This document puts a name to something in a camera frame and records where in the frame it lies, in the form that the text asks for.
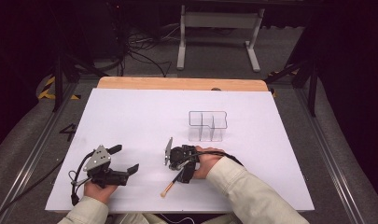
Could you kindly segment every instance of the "white tabletop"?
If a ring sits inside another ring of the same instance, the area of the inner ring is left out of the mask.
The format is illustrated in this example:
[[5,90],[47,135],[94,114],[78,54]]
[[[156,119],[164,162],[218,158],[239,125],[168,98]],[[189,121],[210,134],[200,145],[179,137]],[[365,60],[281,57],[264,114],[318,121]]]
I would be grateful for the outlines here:
[[[222,142],[189,141],[189,112],[198,110],[227,112],[228,128]],[[177,174],[163,165],[170,137],[173,147],[223,148],[296,210],[314,210],[269,92],[118,89],[92,90],[46,210],[72,209],[68,172],[75,171],[85,155],[99,145],[122,145],[122,151],[112,155],[110,168],[126,171],[139,163],[139,171],[112,195],[110,212],[230,212],[228,201],[206,180],[176,183],[165,198],[160,196]],[[81,172],[80,179],[85,177]]]

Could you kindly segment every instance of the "white board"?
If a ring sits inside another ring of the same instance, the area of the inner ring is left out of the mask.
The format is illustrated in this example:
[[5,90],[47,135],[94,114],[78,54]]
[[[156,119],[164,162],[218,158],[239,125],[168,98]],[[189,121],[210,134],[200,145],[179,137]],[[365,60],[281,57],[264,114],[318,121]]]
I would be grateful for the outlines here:
[[[228,128],[222,142],[190,142],[190,111],[226,111]],[[122,145],[110,168],[126,171],[139,163],[125,187],[112,195],[112,213],[224,213],[231,207],[206,180],[177,183],[160,193],[177,171],[163,165],[170,139],[173,147],[217,147],[272,186],[296,210],[314,210],[308,188],[287,138],[273,97],[267,91],[147,91],[94,89],[55,181],[46,210],[72,209],[71,180],[85,155],[99,145]],[[79,179],[86,173],[81,172]],[[78,196],[82,197],[82,188]]]

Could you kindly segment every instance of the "silver metal leg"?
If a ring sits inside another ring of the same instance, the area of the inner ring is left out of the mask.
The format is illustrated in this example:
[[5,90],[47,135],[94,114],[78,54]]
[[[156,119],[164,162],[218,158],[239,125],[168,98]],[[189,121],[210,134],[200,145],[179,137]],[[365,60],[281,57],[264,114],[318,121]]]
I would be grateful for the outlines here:
[[258,58],[256,57],[256,54],[253,48],[255,46],[256,38],[258,37],[259,28],[261,26],[263,14],[264,14],[264,9],[260,9],[255,25],[253,27],[252,39],[250,40],[250,42],[249,41],[245,42],[247,54],[249,55],[249,60],[250,60],[250,63],[252,64],[252,68],[254,72],[260,71]]
[[185,29],[186,29],[186,16],[185,16],[185,6],[182,6],[182,12],[180,16],[180,44],[179,44],[179,53],[177,54],[177,70],[183,70],[185,68],[185,55],[186,55],[186,38],[185,38]]

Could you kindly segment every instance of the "beige jacket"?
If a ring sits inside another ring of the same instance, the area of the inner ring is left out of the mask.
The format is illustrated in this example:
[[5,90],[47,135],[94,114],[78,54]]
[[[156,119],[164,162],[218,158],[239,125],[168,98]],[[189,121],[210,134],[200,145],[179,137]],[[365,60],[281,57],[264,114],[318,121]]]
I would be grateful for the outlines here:
[[[228,198],[234,213],[206,221],[206,224],[308,223],[275,190],[250,174],[246,168],[226,157],[215,164],[206,179]],[[105,223],[107,211],[105,204],[83,197],[60,224]],[[163,224],[166,222],[151,214],[127,214],[116,216],[113,223]]]

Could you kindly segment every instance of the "black wire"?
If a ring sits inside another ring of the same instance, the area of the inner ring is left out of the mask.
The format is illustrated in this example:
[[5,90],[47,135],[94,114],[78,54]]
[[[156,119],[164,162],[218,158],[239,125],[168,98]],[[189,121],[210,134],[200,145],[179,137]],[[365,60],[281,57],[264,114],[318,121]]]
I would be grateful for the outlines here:
[[168,68],[166,69],[165,74],[168,74],[168,71],[169,71],[169,69],[171,68],[171,64],[172,64],[172,62],[169,62],[169,65],[168,65]]
[[80,183],[79,185],[77,185],[77,188],[76,188],[75,194],[77,194],[78,189],[79,189],[83,184],[85,184],[89,179],[90,179],[90,178],[87,178],[87,179],[84,180],[82,183]]
[[124,76],[124,69],[125,69],[125,59],[122,60],[122,63],[120,63],[121,65],[121,74],[120,76],[123,77]]
[[[129,39],[129,45],[131,48],[135,49],[136,51],[140,50],[140,49],[144,49],[144,50],[149,50],[149,49],[153,49],[154,47],[158,46],[160,43],[165,43],[165,42],[168,42],[170,41],[172,38],[167,38],[167,39],[164,39],[166,37],[168,37],[169,35],[171,35],[175,30],[173,30],[170,34],[168,34],[167,36],[165,37],[162,37],[161,40],[156,40],[154,38],[151,38],[151,37],[143,37],[143,38],[139,38],[139,39]],[[137,47],[136,46],[133,46],[131,43],[142,43],[142,45],[140,47]]]
[[152,63],[154,63],[157,67],[159,67],[159,69],[161,70],[161,72],[162,72],[162,75],[164,76],[164,77],[166,77],[166,75],[165,75],[165,73],[164,73],[164,71],[162,70],[162,68],[156,63],[156,62],[154,62],[153,60],[151,60],[150,58],[148,58],[147,56],[145,56],[145,55],[143,55],[143,54],[140,54],[140,53],[138,53],[138,52],[135,52],[135,51],[131,51],[131,53],[133,53],[133,54],[136,54],[136,55],[139,55],[139,56],[142,56],[142,57],[144,57],[144,58],[146,58],[146,59],[148,59],[149,61],[151,61]]
[[90,152],[89,154],[87,154],[87,156],[84,157],[83,161],[81,162],[81,164],[77,168],[75,179],[72,181],[72,196],[77,196],[77,190],[75,189],[75,187],[76,187],[76,183],[77,183],[77,180],[78,180],[78,175],[80,174],[81,167],[83,167],[84,162],[89,157],[91,157],[92,155],[93,155],[93,152]]
[[34,189],[37,185],[39,185],[41,182],[43,182],[47,177],[49,177],[49,175],[52,174],[52,172],[54,172],[64,161],[64,158],[58,162],[57,165],[55,165],[48,173],[46,173],[43,177],[41,177],[39,180],[37,180],[33,185],[31,185],[31,187],[29,187],[28,189],[24,190],[20,195],[18,195],[17,197],[15,197],[13,200],[11,200],[10,203],[6,204],[1,210],[0,210],[0,216],[2,216],[6,210],[12,205],[14,204],[14,202],[16,202],[17,200],[19,200],[21,197],[23,197],[25,194],[27,194],[29,191],[31,191],[32,189]]
[[127,45],[129,49],[135,49],[135,51],[138,51],[140,49],[147,49],[151,47],[151,43],[148,43],[147,41],[152,41],[152,40],[153,38],[145,37],[141,34],[133,34],[128,37]]
[[186,161],[187,159],[190,159],[192,157],[196,157],[196,156],[201,156],[203,154],[209,154],[209,155],[217,155],[217,156],[225,156],[229,159],[232,159],[233,161],[237,162],[238,164],[242,165],[240,161],[238,161],[235,157],[233,157],[232,155],[230,154],[227,154],[225,152],[220,152],[220,151],[203,151],[203,152],[196,152],[194,154],[191,154],[189,156],[186,156],[186,157],[183,157],[182,159],[178,160],[178,161],[174,161],[173,163],[171,163],[171,166],[175,166],[178,162],[180,161]]
[[[119,66],[119,64],[122,62],[122,59],[123,57],[119,58],[116,62],[112,63],[112,64],[109,64],[109,65],[106,65],[104,67],[94,67],[95,69],[101,71],[101,72],[105,72],[105,71],[108,71],[110,69],[113,69],[117,66]],[[91,71],[87,70],[87,69],[83,69],[83,68],[77,68],[76,67],[76,70],[78,70],[79,73],[81,74],[92,74]]]
[[119,64],[120,71],[119,74],[117,74],[118,77],[124,76],[124,67],[122,66],[122,63]]
[[137,61],[140,62],[140,63],[148,63],[148,62],[145,62],[145,61],[139,60],[139,59],[135,58],[135,57],[132,56],[132,55],[130,55],[130,56],[131,56],[131,58],[133,58],[134,60],[137,60]]
[[210,29],[211,32],[213,33],[216,33],[218,35],[230,35],[232,34],[232,32],[234,31],[235,29],[218,29],[218,28],[215,28],[215,29]]

